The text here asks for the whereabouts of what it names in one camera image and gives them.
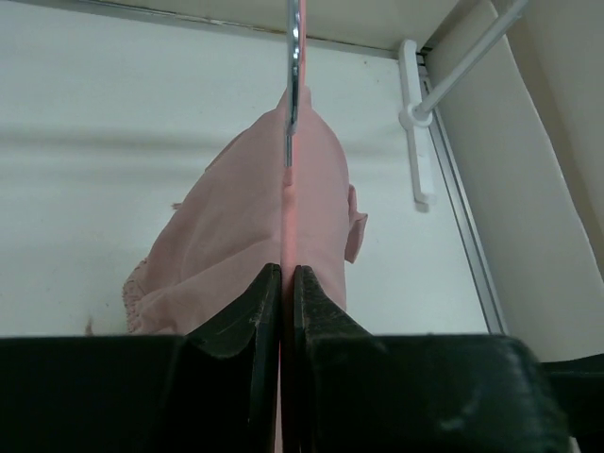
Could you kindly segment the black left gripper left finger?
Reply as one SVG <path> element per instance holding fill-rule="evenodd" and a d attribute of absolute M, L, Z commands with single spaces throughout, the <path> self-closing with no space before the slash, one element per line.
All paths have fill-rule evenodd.
<path fill-rule="evenodd" d="M 280 267 L 266 264 L 236 300 L 187 335 L 195 353 L 192 418 L 209 452 L 274 450 L 280 298 Z"/>

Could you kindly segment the pink trousers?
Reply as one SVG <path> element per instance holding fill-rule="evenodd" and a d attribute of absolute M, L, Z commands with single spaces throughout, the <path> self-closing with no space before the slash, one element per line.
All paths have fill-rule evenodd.
<path fill-rule="evenodd" d="M 287 103 L 236 136 L 177 204 L 123 288 L 136 334 L 188 334 L 241 295 L 261 267 L 279 263 L 287 286 L 308 265 L 327 296 L 346 300 L 344 267 L 358 256 L 359 212 L 344 150 L 300 92 L 294 184 L 283 182 Z"/>

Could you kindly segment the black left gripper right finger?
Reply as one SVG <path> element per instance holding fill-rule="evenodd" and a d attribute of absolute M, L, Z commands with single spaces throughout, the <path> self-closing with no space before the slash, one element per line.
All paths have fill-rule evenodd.
<path fill-rule="evenodd" d="M 325 293 L 309 266 L 294 272 L 296 428 L 303 452 L 362 452 L 372 390 L 362 368 L 371 335 Z"/>

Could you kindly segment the pink clothes hanger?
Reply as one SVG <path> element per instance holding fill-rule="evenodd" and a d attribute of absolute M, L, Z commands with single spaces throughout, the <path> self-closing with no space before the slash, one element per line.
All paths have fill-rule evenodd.
<path fill-rule="evenodd" d="M 284 126 L 284 172 L 281 202 L 281 312 L 280 397 L 282 450 L 298 452 L 296 427 L 294 272 L 297 251 L 297 207 L 294 158 L 299 140 L 296 131 L 301 110 L 301 92 L 306 74 L 306 3 L 287 3 L 286 39 L 288 49 L 286 110 Z"/>

